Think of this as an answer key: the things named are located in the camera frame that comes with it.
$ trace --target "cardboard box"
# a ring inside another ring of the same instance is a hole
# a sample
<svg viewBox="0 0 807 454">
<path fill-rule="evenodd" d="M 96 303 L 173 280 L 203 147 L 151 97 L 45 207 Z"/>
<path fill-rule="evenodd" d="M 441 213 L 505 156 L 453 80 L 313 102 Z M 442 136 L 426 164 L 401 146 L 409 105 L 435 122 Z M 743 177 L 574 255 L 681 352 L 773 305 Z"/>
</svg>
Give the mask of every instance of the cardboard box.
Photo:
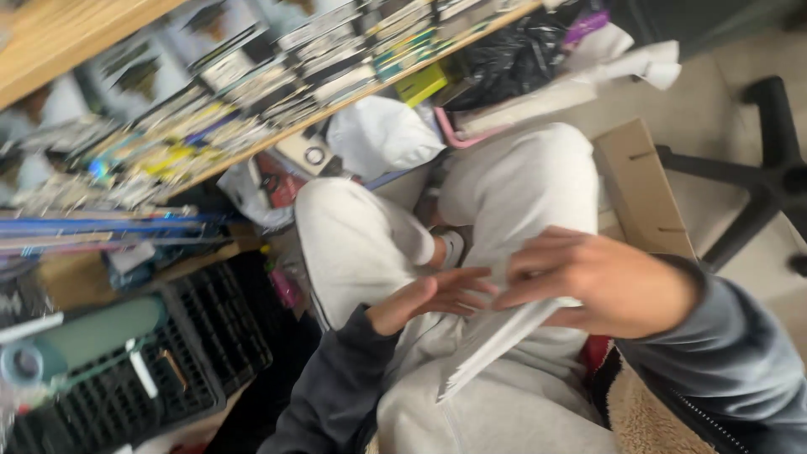
<svg viewBox="0 0 807 454">
<path fill-rule="evenodd" d="M 650 253 L 696 259 L 653 139 L 642 120 L 633 120 L 597 137 L 597 170 L 605 177 L 625 242 Z M 601 222 L 607 216 L 600 216 Z M 600 226 L 612 238 L 613 223 Z"/>
</svg>

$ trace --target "chair wheel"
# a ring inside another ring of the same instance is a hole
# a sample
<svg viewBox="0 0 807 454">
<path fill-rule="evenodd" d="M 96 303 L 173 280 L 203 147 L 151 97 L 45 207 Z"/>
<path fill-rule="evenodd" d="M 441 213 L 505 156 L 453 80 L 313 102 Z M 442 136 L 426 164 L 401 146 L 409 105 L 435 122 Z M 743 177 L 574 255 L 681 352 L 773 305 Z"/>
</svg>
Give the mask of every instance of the chair wheel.
<svg viewBox="0 0 807 454">
<path fill-rule="evenodd" d="M 807 277 L 807 255 L 793 255 L 790 260 L 788 260 L 788 266 L 794 273 L 801 277 Z"/>
</svg>

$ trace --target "floor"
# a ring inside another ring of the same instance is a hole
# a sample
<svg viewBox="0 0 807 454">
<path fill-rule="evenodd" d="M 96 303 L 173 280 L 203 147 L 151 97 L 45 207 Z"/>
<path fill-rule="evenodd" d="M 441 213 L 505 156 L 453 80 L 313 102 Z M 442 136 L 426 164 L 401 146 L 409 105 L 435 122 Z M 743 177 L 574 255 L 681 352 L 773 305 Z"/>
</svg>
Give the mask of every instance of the floor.
<svg viewBox="0 0 807 454">
<path fill-rule="evenodd" d="M 750 82 L 780 75 L 787 87 L 793 117 L 807 158 L 807 34 L 777 30 L 734 42 L 684 63 L 679 80 L 668 91 L 647 83 L 617 84 L 593 103 L 547 118 L 580 128 L 587 136 L 642 117 L 656 143 L 677 153 L 758 165 L 761 161 L 759 120 L 755 107 L 743 106 L 739 93 Z M 419 184 L 414 174 L 382 189 L 404 205 L 411 192 L 399 185 Z M 667 172 L 679 210 L 696 252 L 703 254 L 745 204 L 735 187 Z M 807 245 L 794 235 L 784 216 L 774 220 L 743 249 L 720 275 L 740 283 L 776 312 L 807 358 L 807 280 L 790 272 L 787 258 Z"/>
</svg>

